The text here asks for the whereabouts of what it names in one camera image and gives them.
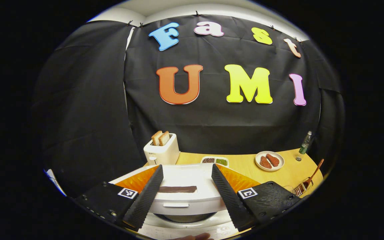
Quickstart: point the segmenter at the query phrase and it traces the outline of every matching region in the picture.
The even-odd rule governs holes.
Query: white plate
[[[206,159],[206,158],[214,158],[214,163],[216,163],[216,162],[215,162],[216,159],[224,159],[224,160],[226,160],[226,162],[227,162],[227,165],[226,165],[225,167],[229,167],[229,160],[228,160],[227,158],[224,158],[224,157],[215,157],[215,156],[205,156],[205,157],[203,157],[203,158],[201,159],[201,163],[203,163],[202,161],[204,161],[204,159]]]
[[[266,154],[270,154],[274,157],[276,157],[277,159],[279,159],[279,164],[277,167],[274,167],[271,162],[268,160],[269,164],[272,166],[272,168],[266,168],[262,165],[260,165],[260,158],[262,156],[265,156],[266,157]],[[268,171],[268,172],[273,172],[273,171],[276,171],[276,170],[279,170],[283,165],[284,165],[284,158],[279,155],[278,153],[276,152],[271,152],[271,151],[263,151],[263,152],[259,152],[257,155],[256,155],[256,164],[258,167],[260,167],[261,169],[265,170],[265,171]]]

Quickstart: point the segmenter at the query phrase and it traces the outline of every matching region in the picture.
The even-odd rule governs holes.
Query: hand
[[[201,233],[201,234],[196,235],[196,236],[189,235],[186,237],[178,237],[175,239],[168,239],[168,240],[214,240],[214,239],[209,238],[209,237],[210,237],[210,234],[204,232],[204,233]]]

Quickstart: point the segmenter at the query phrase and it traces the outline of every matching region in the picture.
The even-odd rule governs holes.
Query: toaster
[[[149,165],[176,164],[180,155],[177,136],[174,133],[169,133],[169,136],[170,139],[164,146],[155,146],[151,140],[143,147]]]

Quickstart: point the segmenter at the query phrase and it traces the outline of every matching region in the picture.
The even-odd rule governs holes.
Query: foam letter
[[[305,100],[305,97],[303,96],[302,76],[294,73],[290,74],[289,76],[291,80],[293,80],[294,92],[296,94],[296,98],[294,99],[294,104],[297,106],[306,105],[306,100]]]
[[[193,31],[200,35],[209,35],[215,37],[221,37],[224,35],[224,32],[221,31],[221,25],[213,22],[200,22],[196,24],[197,27]]]
[[[166,26],[156,29],[155,31],[149,33],[149,37],[154,37],[160,44],[160,51],[176,45],[179,40],[177,38],[171,38],[170,36],[177,37],[179,32],[174,27],[178,27],[178,23],[169,23]]]
[[[290,47],[290,50],[293,52],[293,54],[296,57],[298,57],[298,58],[302,57],[302,55],[300,55],[300,53],[298,53],[296,50],[296,47],[297,47],[296,44],[292,43],[291,40],[288,38],[284,39],[284,42],[286,42],[288,44],[288,46]]]
[[[253,35],[254,39],[256,39],[259,43],[264,43],[267,45],[272,44],[272,40],[269,37],[269,33],[266,32],[265,30],[259,29],[257,27],[253,27],[251,31],[254,33]]]
[[[271,92],[269,91],[268,69],[256,68],[251,79],[239,65],[229,64],[224,69],[230,74],[230,94],[226,97],[228,102],[242,102],[244,100],[239,91],[239,88],[241,88],[248,102],[253,100],[257,90],[256,102],[272,103]]]
[[[189,89],[184,94],[178,94],[174,90],[174,75],[179,71],[177,67],[163,67],[157,70],[160,76],[160,96],[170,104],[188,104],[199,95],[199,72],[204,68],[201,65],[187,65],[183,68],[189,76]]]

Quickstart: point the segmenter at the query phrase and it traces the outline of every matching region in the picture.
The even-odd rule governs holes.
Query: blue letter
[[[173,27],[178,27],[178,23],[169,23],[166,26],[156,29],[155,31],[149,33],[149,37],[154,37],[158,43],[160,44],[160,51],[164,51],[165,49],[174,46],[179,42],[177,38],[172,39],[170,36],[177,37],[179,32]]]

